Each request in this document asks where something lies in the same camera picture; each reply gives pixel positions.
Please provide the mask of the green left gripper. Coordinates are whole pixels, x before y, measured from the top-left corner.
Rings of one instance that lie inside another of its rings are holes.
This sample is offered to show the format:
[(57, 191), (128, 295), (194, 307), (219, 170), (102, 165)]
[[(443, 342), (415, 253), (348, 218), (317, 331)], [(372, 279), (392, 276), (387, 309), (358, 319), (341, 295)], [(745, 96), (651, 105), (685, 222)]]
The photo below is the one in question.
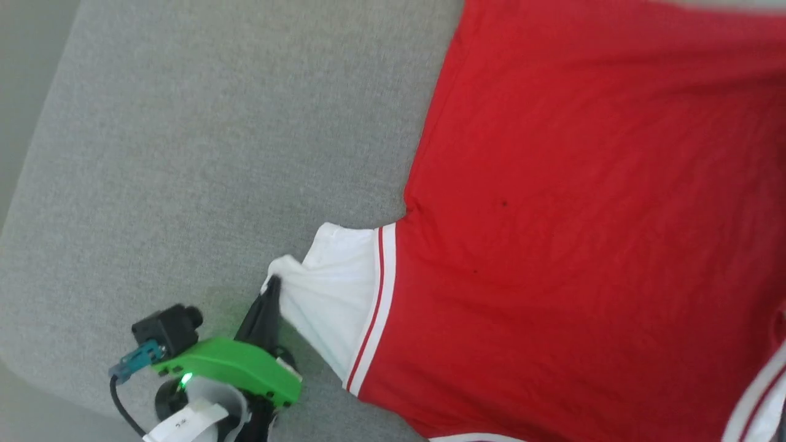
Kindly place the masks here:
[(279, 276), (270, 277), (235, 339), (205, 339), (178, 356), (152, 364), (152, 369), (180, 379), (186, 390), (209, 380), (261, 397), (275, 408), (294, 405), (300, 399), (302, 379), (276, 358), (284, 352), (279, 344), (281, 286)]

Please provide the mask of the red white striped shirt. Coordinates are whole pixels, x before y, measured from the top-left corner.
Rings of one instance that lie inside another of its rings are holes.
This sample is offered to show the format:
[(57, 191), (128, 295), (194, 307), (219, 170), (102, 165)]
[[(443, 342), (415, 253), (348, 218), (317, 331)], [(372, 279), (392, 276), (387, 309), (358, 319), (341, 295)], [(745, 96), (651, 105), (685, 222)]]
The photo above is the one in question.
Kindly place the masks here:
[(465, 0), (404, 192), (281, 312), (429, 442), (786, 442), (786, 2)]

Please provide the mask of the grey fabric sofa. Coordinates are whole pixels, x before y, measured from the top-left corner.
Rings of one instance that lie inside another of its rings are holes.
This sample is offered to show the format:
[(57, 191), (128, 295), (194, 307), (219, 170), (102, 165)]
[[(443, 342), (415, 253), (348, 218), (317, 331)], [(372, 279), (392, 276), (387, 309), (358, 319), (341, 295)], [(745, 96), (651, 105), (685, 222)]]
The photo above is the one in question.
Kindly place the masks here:
[(0, 442), (141, 442), (106, 371), (130, 324), (191, 301), (230, 332), (272, 258), (402, 193), (464, 5), (493, 0), (0, 2)]

